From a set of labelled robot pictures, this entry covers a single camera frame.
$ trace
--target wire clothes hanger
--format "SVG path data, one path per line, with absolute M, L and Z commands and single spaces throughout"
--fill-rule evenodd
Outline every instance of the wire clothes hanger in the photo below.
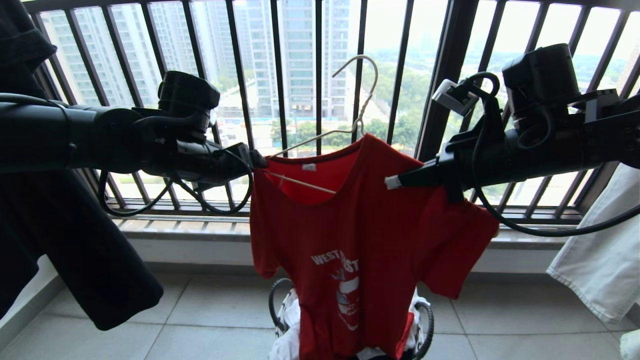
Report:
M 315 136 L 315 137 L 313 137 L 313 138 L 311 138 L 309 140 L 301 142 L 301 143 L 299 143 L 297 145 L 293 145 L 292 147 L 288 147 L 288 148 L 284 149 L 283 151 L 280 151 L 280 152 L 278 152 L 278 153 L 276 153 L 274 155 L 271 155 L 271 156 L 275 157 L 275 156 L 278 156 L 278 155 L 282 155 L 287 151 L 291 151 L 291 150 L 293 150 L 293 149 L 295 149 L 295 148 L 297 148 L 299 146 L 305 145 L 306 143 L 310 143 L 312 141 L 315 141 L 317 139 L 323 138 L 323 137 L 325 137 L 327 135 L 330 135 L 330 134 L 334 134 L 334 133 L 351 134 L 351 133 L 354 133 L 358 129 L 358 124 L 360 124 L 360 134 L 362 136 L 364 136 L 364 121 L 362 120 L 362 116 L 364 115 L 364 110 L 367 108 L 367 105 L 369 104 L 369 101 L 371 100 L 371 97 L 373 96 L 373 90 L 376 88 L 376 84 L 378 83 L 378 66 L 376 65 L 376 62 L 372 58 L 370 58 L 370 57 L 368 57 L 366 55 L 362 55 L 362 54 L 361 55 L 356 55 L 356 56 L 352 57 L 351 59 L 349 59 L 346 63 L 344 63 L 344 65 L 341 66 L 338 70 L 336 70 L 336 72 L 333 73 L 332 78 L 334 78 L 337 74 L 340 74 L 340 72 L 342 70 L 344 70 L 344 68 L 346 68 L 353 60 L 356 60 L 356 59 L 366 59 L 366 60 L 369 60 L 371 62 L 371 65 L 373 65 L 374 78 L 373 78 L 373 84 L 371 85 L 371 89 L 369 90 L 369 96 L 367 96 L 367 99 L 363 103 L 362 109 L 360 110 L 360 114 L 358 115 L 358 118 L 353 122 L 353 126 L 351 127 L 351 129 L 350 130 L 337 130 L 336 129 L 336 130 L 332 130 L 332 131 L 320 134 L 320 135 Z M 316 185 L 313 185 L 313 184 L 305 183 L 304 181 L 295 180 L 295 179 L 292 179 L 290 177 L 287 177 L 287 176 L 284 176 L 284 175 L 280 175 L 280 174 L 274 174 L 274 173 L 272 173 L 272 172 L 270 172 L 268 170 L 264 170 L 264 172 L 266 172 L 267 174 L 270 174 L 272 176 L 279 177 L 281 180 L 286 180 L 286 181 L 290 181 L 292 183 L 304 185 L 304 186 L 307 186 L 309 188 L 313 188 L 313 189 L 316 189 L 316 190 L 319 190 L 319 191 L 322 191 L 322 192 L 335 194 L 335 191 L 333 191 L 333 190 L 321 188 L 320 186 L 316 186 Z

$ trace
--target balcony railing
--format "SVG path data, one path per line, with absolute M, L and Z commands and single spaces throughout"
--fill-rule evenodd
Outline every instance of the balcony railing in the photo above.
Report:
M 149 91 L 142 86 L 148 84 L 149 79 L 143 79 L 140 76 L 142 72 L 136 70 L 140 66 L 155 67 L 157 75 L 159 75 L 159 77 L 156 75 L 152 78 L 155 80 L 161 79 L 167 70 L 174 68 L 194 73 L 213 82 L 222 81 L 220 74 L 231 71 L 237 79 L 225 79 L 225 81 L 230 81 L 233 86 L 225 85 L 222 92 L 235 94 L 234 96 L 239 98 L 239 101 L 236 102 L 229 100 L 228 108 L 235 109 L 236 116 L 241 115 L 241 118 L 229 118 L 224 124 L 233 124 L 234 129 L 243 127 L 243 139 L 239 140 L 246 141 L 251 149 L 258 148 L 261 151 L 263 149 L 258 143 L 263 140 L 264 135 L 257 135 L 254 128 L 257 130 L 259 126 L 262 132 L 264 129 L 269 129 L 268 133 L 271 133 L 273 143 L 267 148 L 276 152 L 303 140 L 298 138 L 298 133 L 301 133 L 301 126 L 298 125 L 298 122 L 306 124 L 312 119 L 311 122 L 315 122 L 315 131 L 312 135 L 315 135 L 324 132 L 323 125 L 333 121 L 334 118 L 338 122 L 343 121 L 350 124 L 358 116 L 361 105 L 360 98 L 363 94 L 361 86 L 366 85 L 367 80 L 364 73 L 370 69 L 364 66 L 362 60 L 358 60 L 353 72 L 354 81 L 351 83 L 353 97 L 351 94 L 348 94 L 348 97 L 338 97 L 334 103 L 337 106 L 333 109 L 329 108 L 328 102 L 331 100 L 331 95 L 324 95 L 328 93 L 328 89 L 323 87 L 330 86 L 330 91 L 335 91 L 335 94 L 340 94 L 344 90 L 333 90 L 334 84 L 338 83 L 325 81 L 326 74 L 334 70 L 334 63 L 341 65 L 346 61 L 346 58 L 343 58 L 346 53 L 344 55 L 336 53 L 334 56 L 332 51 L 342 51 L 336 49 L 343 49 L 347 45 L 340 43 L 329 47 L 325 43 L 342 41 L 342 39 L 357 35 L 357 44 L 353 44 L 353 54 L 369 54 L 371 45 L 366 47 L 365 39 L 368 41 L 367 44 L 375 42 L 376 39 L 374 38 L 372 41 L 367 35 L 370 33 L 379 34 L 380 31 L 375 28 L 386 28 L 387 26 L 392 28 L 393 26 L 390 24 L 397 24 L 399 28 L 399 42 L 395 43 L 397 52 L 395 49 L 387 49 L 387 52 L 392 53 L 391 57 L 397 53 L 396 61 L 388 61 L 384 58 L 386 56 L 384 51 L 378 53 L 381 56 L 380 61 L 385 64 L 391 63 L 395 67 L 394 73 L 388 75 L 387 79 L 389 84 L 388 99 L 385 99 L 385 94 L 382 94 L 375 101 L 377 104 L 375 106 L 378 106 L 381 109 L 380 112 L 386 117 L 382 119 L 386 129 L 383 129 L 378 136 L 398 149 L 413 152 L 413 155 L 421 161 L 434 157 L 443 142 L 453 133 L 470 129 L 480 115 L 479 108 L 476 108 L 475 112 L 463 119 L 458 119 L 444 107 L 430 101 L 431 94 L 445 78 L 457 81 L 460 77 L 471 75 L 476 71 L 498 72 L 503 64 L 497 62 L 502 59 L 501 54 L 504 54 L 504 51 L 498 51 L 498 45 L 504 47 L 505 44 L 510 44 L 510 53 L 523 53 L 539 46 L 567 42 L 572 54 L 574 54 L 575 65 L 580 67 L 578 73 L 588 76 L 586 79 L 579 78 L 583 91 L 617 87 L 621 98 L 626 98 L 634 94 L 640 85 L 638 83 L 640 35 L 635 28 L 637 20 L 639 20 L 640 2 L 635 0 L 441 0 L 439 2 L 425 2 L 435 3 L 436 7 L 440 6 L 441 10 L 434 15 L 435 18 L 429 18 L 442 21 L 441 27 L 439 24 L 436 25 L 436 33 L 429 30 L 424 31 L 424 28 L 422 33 L 416 33 L 418 30 L 412 32 L 412 26 L 420 27 L 420 23 L 424 22 L 423 18 L 429 15 L 422 8 L 426 5 L 414 0 L 406 0 L 403 13 L 385 14 L 387 18 L 384 24 L 375 16 L 375 13 L 380 13 L 381 6 L 386 3 L 382 0 L 247 0 L 242 3 L 242 6 L 247 7 L 247 11 L 239 13 L 237 9 L 239 5 L 234 4 L 232 0 L 154 2 L 34 0 L 25 2 L 24 5 L 31 14 L 36 27 L 45 36 L 53 40 L 57 39 L 62 43 L 63 35 L 57 33 L 58 30 L 56 30 L 60 27 L 56 27 L 52 23 L 62 19 L 67 23 L 62 28 L 68 27 L 67 36 L 72 37 L 73 40 L 71 46 L 67 43 L 61 44 L 52 41 L 59 46 L 60 52 L 52 56 L 37 70 L 36 78 L 49 97 L 70 104 L 91 98 L 93 102 L 103 106 L 153 106 L 150 100 L 152 94 L 149 94 Z M 173 6 L 172 12 L 160 11 L 165 4 Z M 203 8 L 204 4 L 213 4 L 215 7 Z M 402 4 L 394 2 L 396 8 Z M 283 21 L 283 19 L 288 19 L 289 13 L 285 13 L 285 9 L 289 8 L 294 11 L 291 16 L 296 19 L 302 16 L 305 19 L 310 17 L 312 21 L 303 20 L 295 22 L 295 24 Z M 118 16 L 122 19 L 115 16 L 116 9 L 119 11 Z M 208 16 L 206 18 L 208 21 L 205 23 L 202 21 L 203 9 L 207 11 Z M 143 46 L 148 44 L 150 47 L 149 49 L 145 48 L 148 54 L 147 58 L 136 57 L 136 69 L 132 67 L 133 60 L 129 58 L 130 54 L 135 54 L 135 51 L 130 48 L 131 41 L 135 42 L 136 40 L 129 39 L 131 34 L 123 31 L 120 28 L 121 25 L 118 24 L 119 21 L 125 21 L 124 17 L 132 16 L 131 13 L 141 15 L 141 19 L 136 20 L 135 23 L 136 25 L 141 24 L 145 28 L 140 30 L 141 37 L 136 44 L 143 44 Z M 184 46 L 185 49 L 190 46 L 188 51 L 191 54 L 188 64 L 181 63 L 174 58 L 175 53 L 183 51 L 183 48 L 169 49 L 166 41 L 164 41 L 163 47 L 166 26 L 159 29 L 157 23 L 161 19 L 166 25 L 167 18 L 171 16 L 175 17 L 172 19 L 172 27 L 183 29 L 184 44 L 180 42 L 182 44 L 180 46 Z M 324 19 L 323 16 L 340 17 L 340 22 Z M 83 29 L 87 21 L 93 22 L 94 25 L 104 24 L 110 44 L 92 39 L 91 31 L 87 32 Z M 348 26 L 344 27 L 341 22 L 346 22 Z M 529 25 L 531 30 L 528 32 L 528 37 L 520 36 L 521 38 L 518 38 L 515 33 L 523 33 L 522 29 L 528 29 Z M 335 31 L 335 34 L 331 35 L 330 29 Z M 208 43 L 207 41 L 213 42 L 215 40 L 215 34 L 221 34 L 220 36 L 227 40 L 229 38 L 230 46 L 226 43 L 226 46 Z M 419 53 L 433 53 L 430 58 L 419 55 L 416 57 L 413 54 L 416 48 L 414 39 L 416 35 L 422 36 L 419 39 L 422 42 L 419 46 L 421 50 Z M 591 37 L 596 37 L 596 35 L 597 40 L 601 41 L 593 41 Z M 313 44 L 313 49 L 307 51 L 312 51 L 313 58 L 302 60 L 306 57 L 305 53 L 296 52 L 298 54 L 296 57 L 301 59 L 290 59 L 289 54 L 291 53 L 287 51 L 291 45 L 285 39 L 289 36 L 292 38 L 288 40 L 304 40 Z M 434 41 L 432 44 L 429 42 L 429 39 L 438 38 L 437 42 Z M 598 48 L 595 43 L 602 43 L 602 47 Z M 635 47 L 629 48 L 629 44 L 635 44 Z M 96 50 L 92 50 L 95 46 L 106 46 L 106 52 L 109 54 L 111 53 L 109 49 L 113 47 L 115 57 L 113 58 L 114 62 L 109 64 L 111 69 L 97 68 L 95 59 L 92 59 L 92 54 L 96 53 Z M 179 43 L 174 42 L 172 46 L 178 47 Z M 83 69 L 78 68 L 78 64 L 72 67 L 74 61 L 71 57 L 76 53 L 76 49 L 79 54 L 79 58 L 76 60 L 80 60 Z M 578 59 L 581 54 L 582 58 L 593 59 L 594 56 L 597 56 L 599 60 L 581 63 Z M 220 67 L 220 61 L 215 61 L 215 59 L 221 59 L 222 56 L 233 58 L 234 69 Z M 103 63 L 109 63 L 109 61 L 102 60 L 101 67 L 103 67 Z M 248 72 L 243 66 L 247 63 L 251 64 L 253 72 Z M 311 95 L 291 95 L 293 92 L 289 91 L 290 84 L 285 84 L 288 73 L 284 72 L 299 70 L 298 66 L 302 66 L 302 70 L 308 70 L 308 72 L 297 72 L 295 77 L 298 77 L 298 74 L 304 74 L 304 78 L 310 78 L 307 76 L 309 75 L 315 79 L 313 88 L 309 90 Z M 117 86 L 116 89 L 122 93 L 129 93 L 131 100 L 124 101 L 129 103 L 120 104 L 111 101 L 118 99 L 118 97 L 111 90 L 113 84 L 109 84 L 107 89 L 106 83 L 109 80 L 105 79 L 108 78 L 106 75 L 108 71 L 122 71 L 123 87 Z M 269 74 L 273 76 L 273 73 L 275 73 L 275 79 L 272 81 Z M 80 89 L 79 78 L 87 80 L 86 84 L 90 83 L 90 90 L 95 92 L 95 96 L 85 88 Z M 420 115 L 414 115 L 414 118 L 421 117 L 421 119 L 412 119 L 415 126 L 407 129 L 409 123 L 405 114 L 410 111 L 406 111 L 400 105 L 403 102 L 415 102 L 415 99 L 409 99 L 405 88 L 416 79 L 424 80 L 421 83 L 422 94 L 419 94 L 420 103 L 423 102 L 424 106 L 421 111 L 418 111 L 421 112 Z M 250 100 L 254 95 L 250 95 L 248 90 L 253 89 L 252 91 L 254 91 L 256 87 L 258 95 L 262 89 L 263 94 L 272 91 L 275 98 L 262 97 L 257 102 L 257 106 L 253 106 L 255 104 L 250 104 Z M 511 111 L 504 102 L 504 94 L 502 96 L 503 123 L 505 127 L 508 127 L 511 125 L 509 122 Z M 349 117 L 346 113 L 341 113 L 334 117 L 334 110 L 338 109 L 340 112 L 340 106 L 345 110 L 350 108 L 351 99 L 353 100 L 352 116 Z M 266 121 L 272 120 L 270 126 L 263 124 L 265 120 L 260 117 L 262 109 L 266 111 L 270 109 L 272 115 L 275 115 L 265 118 Z M 222 141 L 232 141 L 237 135 L 229 133 L 226 128 L 220 129 L 216 124 L 212 127 L 211 137 L 214 141 L 221 143 Z M 356 134 L 353 134 L 350 141 L 354 142 L 355 140 Z M 309 152 L 322 154 L 323 150 L 328 147 L 328 150 L 331 151 L 327 142 L 318 140 Z M 500 212 L 523 224 L 576 224 L 581 219 L 581 214 L 600 194 L 615 166 L 616 164 L 605 164 L 594 170 L 530 179 L 523 183 L 493 186 L 489 189 L 491 191 L 488 191 L 488 195 Z M 84 169 L 80 173 L 89 186 L 93 190 L 97 190 L 96 171 Z M 153 180 L 145 174 L 135 173 L 130 177 L 114 175 L 108 181 L 109 201 L 114 207 L 138 208 L 150 202 L 153 198 L 150 194 L 159 192 L 156 188 L 164 186 L 163 183 L 157 182 L 157 179 Z M 132 185 L 135 185 L 137 193 L 132 193 Z M 233 206 L 234 186 L 242 188 L 241 181 L 236 181 L 233 186 L 227 184 L 224 192 L 217 190 L 212 195 L 205 193 L 205 198 L 215 202 L 217 206 Z M 122 191 L 122 188 L 127 188 L 126 193 Z M 180 191 L 182 190 L 171 188 L 166 198 L 158 202 L 149 212 L 167 215 L 211 215 L 195 201 L 182 196 Z M 477 201 L 473 192 L 469 192 L 467 195 L 471 201 Z M 248 209 L 244 209 L 238 215 L 247 216 Z

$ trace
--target robotic arm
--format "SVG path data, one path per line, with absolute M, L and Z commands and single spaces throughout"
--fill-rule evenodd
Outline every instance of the robotic arm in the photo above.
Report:
M 157 110 L 65 106 L 36 97 L 0 94 L 0 143 L 6 154 L 0 174 L 101 169 L 99 200 L 105 210 L 120 216 L 135 215 L 148 207 L 130 213 L 110 210 L 102 196 L 108 172 L 143 170 L 168 177 L 197 196 L 196 192 L 266 166 L 265 159 L 243 143 L 223 149 L 206 139 L 209 112 L 219 99 L 220 93 L 206 80 L 177 71 L 165 74 Z M 196 183 L 195 189 L 183 180 Z
M 640 214 L 638 206 L 593 227 L 540 231 L 519 226 L 495 211 L 482 186 L 593 168 L 605 161 L 640 168 L 640 95 L 620 101 L 615 90 L 580 94 L 566 44 L 524 54 L 502 73 L 515 129 L 503 131 L 496 75 L 478 73 L 460 84 L 445 80 L 433 96 L 436 102 L 464 116 L 482 99 L 483 117 L 472 130 L 453 136 L 423 167 L 386 178 L 387 187 L 443 184 L 451 202 L 462 201 L 463 191 L 474 188 L 503 224 L 536 236 L 592 233 Z M 483 78 L 493 83 L 490 94 L 474 84 Z M 571 114 L 568 107 L 580 111 Z

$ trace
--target t-shirt sleeve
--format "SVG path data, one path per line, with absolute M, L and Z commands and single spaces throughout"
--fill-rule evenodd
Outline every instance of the t-shirt sleeve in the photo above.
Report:
M 253 266 L 260 276 L 269 279 L 274 276 L 278 270 L 278 260 L 273 254 L 273 249 L 269 241 L 269 234 L 273 234 L 273 232 L 269 231 L 266 227 L 260 215 L 257 201 L 252 202 L 249 226 L 251 231 Z
M 465 200 L 449 204 L 437 191 L 424 208 L 417 271 L 431 291 L 457 299 L 467 275 L 498 231 L 489 212 Z

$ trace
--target laundry basket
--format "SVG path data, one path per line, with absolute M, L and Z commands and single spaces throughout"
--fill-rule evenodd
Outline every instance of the laundry basket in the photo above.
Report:
M 280 310 L 276 313 L 275 308 L 273 307 L 273 295 L 280 284 L 283 282 L 291 283 L 290 279 L 282 278 L 278 279 L 273 283 L 271 290 L 269 291 L 269 313 L 271 315 L 271 319 L 273 321 L 273 325 L 276 327 L 276 336 L 281 337 L 285 332 L 289 330 L 289 325 L 284 321 L 284 310 L 285 305 L 291 302 L 292 297 L 297 297 L 295 289 L 291 286 L 291 289 L 285 296 L 282 304 L 280 305 Z M 431 310 L 431 305 L 425 302 L 418 302 L 415 305 L 415 308 L 418 311 L 424 311 L 427 313 L 429 318 L 429 327 L 425 332 L 422 324 L 419 324 L 418 331 L 415 334 L 415 343 L 416 346 L 413 349 L 413 357 L 412 359 L 422 359 L 429 350 L 431 346 L 431 340 L 433 339 L 433 312 Z

